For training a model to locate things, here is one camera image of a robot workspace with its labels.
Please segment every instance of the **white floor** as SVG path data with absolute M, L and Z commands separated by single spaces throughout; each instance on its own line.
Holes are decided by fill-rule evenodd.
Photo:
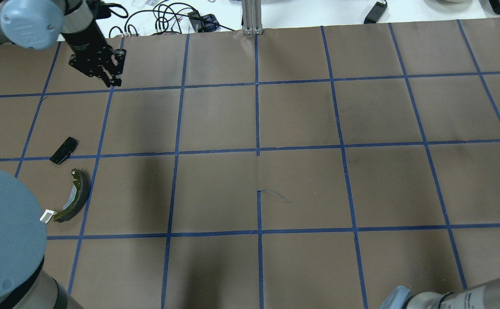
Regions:
M 388 8 L 380 23 L 406 21 L 475 19 L 496 17 L 488 0 L 464 0 L 461 3 L 446 0 L 388 0 Z M 142 9 L 152 9 L 145 0 L 106 0 L 119 3 L 132 14 Z M 188 3 L 202 15 L 212 13 L 220 24 L 241 29 L 242 6 L 237 0 L 168 0 L 166 3 Z M 288 28 L 328 25 L 362 24 L 376 0 L 262 0 L 263 27 Z M 108 35 L 113 26 L 124 28 L 125 19 L 113 16 L 98 23 Z M 140 35 L 151 35 L 155 18 L 152 12 L 142 12 L 130 20 Z M 187 18 L 182 21 L 183 33 L 189 32 Z

